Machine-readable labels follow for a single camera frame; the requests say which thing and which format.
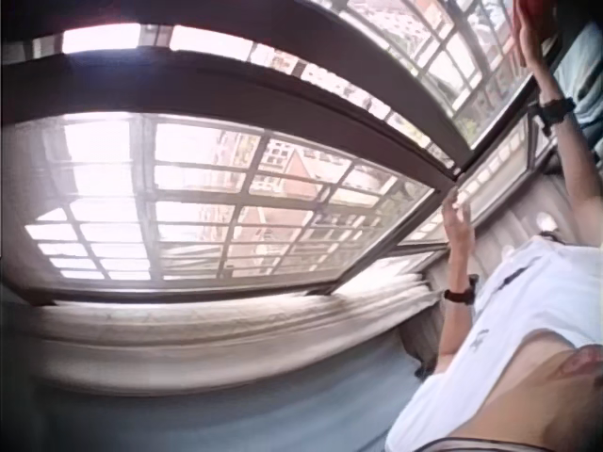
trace wristwatch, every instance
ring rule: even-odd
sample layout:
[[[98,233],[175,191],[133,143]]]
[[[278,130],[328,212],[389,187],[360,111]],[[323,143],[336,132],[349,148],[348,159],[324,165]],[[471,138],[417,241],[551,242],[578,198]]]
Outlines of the wristwatch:
[[[576,109],[573,99],[556,99],[548,104],[540,105],[537,102],[529,105],[529,111],[533,118],[538,118],[542,123],[543,133],[550,137],[552,125],[563,122],[568,113]]]
[[[479,275],[469,275],[469,288],[462,294],[450,292],[450,290],[444,291],[444,299],[452,301],[453,303],[466,304],[472,306],[475,303],[475,288],[480,280]]]

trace shirt logo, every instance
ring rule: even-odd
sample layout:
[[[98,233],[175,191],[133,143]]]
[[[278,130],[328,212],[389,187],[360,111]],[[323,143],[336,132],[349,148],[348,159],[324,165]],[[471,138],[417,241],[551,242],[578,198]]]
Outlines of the shirt logo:
[[[490,330],[481,330],[480,332],[478,332],[475,340],[471,343],[469,348],[471,348],[474,352],[478,351],[478,348],[480,348],[480,346],[483,343],[483,340],[488,332],[490,332]]]

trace white t-shirt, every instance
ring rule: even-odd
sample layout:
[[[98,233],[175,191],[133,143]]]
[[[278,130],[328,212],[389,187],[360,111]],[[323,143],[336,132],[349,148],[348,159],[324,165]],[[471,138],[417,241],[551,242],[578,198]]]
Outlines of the white t-shirt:
[[[450,366],[421,385],[389,431],[385,450],[414,451],[473,417],[531,332],[556,332],[574,347],[603,344],[602,270],[595,248],[534,237],[515,251],[478,294],[476,321]]]

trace red object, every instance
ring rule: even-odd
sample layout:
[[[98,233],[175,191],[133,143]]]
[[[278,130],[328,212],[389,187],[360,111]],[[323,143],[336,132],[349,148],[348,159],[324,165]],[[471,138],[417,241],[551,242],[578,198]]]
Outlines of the red object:
[[[555,21],[555,6],[557,0],[513,0],[513,34],[515,41],[519,42],[519,30],[521,22],[519,20],[519,7],[524,8],[531,20],[532,26],[536,29],[540,42],[551,38],[557,29]],[[519,52],[522,66],[525,64],[521,51]]]

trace wall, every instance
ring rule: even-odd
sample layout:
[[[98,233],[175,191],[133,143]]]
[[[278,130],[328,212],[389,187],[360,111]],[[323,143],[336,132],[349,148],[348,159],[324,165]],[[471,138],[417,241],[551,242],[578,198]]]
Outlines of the wall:
[[[21,450],[381,451],[419,385],[416,368],[389,331],[302,370],[204,394],[110,397],[39,386],[43,438]],[[24,425],[26,437],[32,426]]]

